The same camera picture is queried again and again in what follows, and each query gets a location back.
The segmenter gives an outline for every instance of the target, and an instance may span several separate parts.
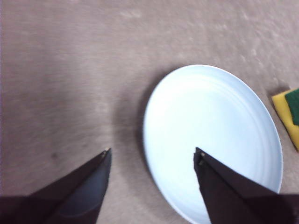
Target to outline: yellow sponge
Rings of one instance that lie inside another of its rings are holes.
[[[279,115],[281,121],[285,125],[295,147],[299,151],[299,126],[293,124],[292,114],[289,105],[285,99],[285,95],[291,91],[292,90],[288,90],[278,95],[275,95],[272,97],[272,100],[277,114]]]

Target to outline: white plate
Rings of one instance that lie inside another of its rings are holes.
[[[279,192],[283,160],[273,120],[258,96],[227,71],[190,65],[167,75],[149,99],[143,136],[157,186],[193,224],[210,223],[193,170],[195,147]]]

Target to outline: table surface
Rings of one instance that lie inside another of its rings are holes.
[[[269,96],[299,87],[299,1],[3,0],[1,194],[30,194],[107,147],[98,223],[184,224],[147,170],[142,117],[155,85],[188,64],[251,87],[277,126],[281,192],[299,193],[299,154]]]

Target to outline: plate rim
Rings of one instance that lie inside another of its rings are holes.
[[[163,195],[164,199],[167,201],[168,204],[170,204],[170,206],[180,215],[182,216],[184,219],[186,219],[188,222],[190,223],[193,223],[193,224],[200,224],[198,223],[197,221],[189,218],[187,215],[185,215],[185,213],[183,213],[163,192],[162,190],[160,189],[158,183],[157,183],[157,180],[155,179],[154,175],[153,175],[153,172],[152,172],[152,168],[151,168],[151,165],[149,164],[149,155],[148,155],[148,150],[146,149],[146,146],[145,146],[145,120],[146,120],[146,117],[147,117],[147,114],[148,114],[148,110],[149,110],[149,104],[151,102],[151,99],[153,97],[153,95],[155,94],[155,92],[157,91],[157,88],[161,85],[161,83],[167,78],[169,77],[172,73],[175,73],[175,72],[178,72],[179,70],[183,70],[183,69],[186,69],[186,68],[190,68],[190,67],[209,67],[209,68],[212,68],[214,70],[219,70],[219,71],[222,71],[222,72],[225,72],[227,75],[231,76],[232,78],[238,80],[241,84],[243,84],[251,93],[254,94],[254,96],[257,98],[257,100],[260,102],[260,104],[262,105],[262,107],[264,108],[264,110],[266,110],[267,112],[267,115],[268,117],[270,118],[270,121],[271,121],[271,124],[274,126],[274,129],[275,129],[275,136],[278,140],[278,146],[279,146],[279,151],[280,151],[280,156],[281,156],[281,160],[280,160],[280,165],[281,165],[281,174],[280,174],[280,177],[279,177],[279,186],[278,186],[278,189],[275,191],[276,193],[279,193],[280,190],[281,190],[281,186],[282,186],[282,180],[283,180],[283,173],[284,173],[284,158],[283,158],[283,151],[282,151],[282,146],[281,146],[281,141],[280,141],[280,137],[279,137],[279,134],[278,134],[278,131],[277,131],[277,127],[275,125],[275,122],[272,118],[272,116],[270,115],[267,107],[265,106],[265,104],[262,102],[262,100],[259,98],[259,96],[244,82],[242,81],[239,77],[233,75],[232,73],[224,70],[224,69],[221,69],[221,68],[218,68],[216,66],[212,66],[212,65],[207,65],[207,64],[191,64],[191,65],[186,65],[186,66],[182,66],[182,67],[179,67],[173,71],[171,71],[170,73],[168,73],[166,76],[164,76],[160,81],[159,83],[155,86],[154,90],[151,92],[151,95],[150,95],[150,98],[146,104],[146,108],[145,108],[145,111],[144,111],[144,116],[143,116],[143,121],[142,121],[142,142],[143,142],[143,149],[144,149],[144,154],[145,154],[145,159],[146,159],[146,163],[147,163],[147,167],[150,171],[150,175],[151,177],[153,178],[157,188],[159,189],[160,193]]]

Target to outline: ceramic plate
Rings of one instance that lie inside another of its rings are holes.
[[[143,137],[161,193],[193,224],[210,223],[193,170],[195,147],[279,192],[283,160],[273,120],[259,97],[227,71],[190,65],[167,75],[149,99]]]

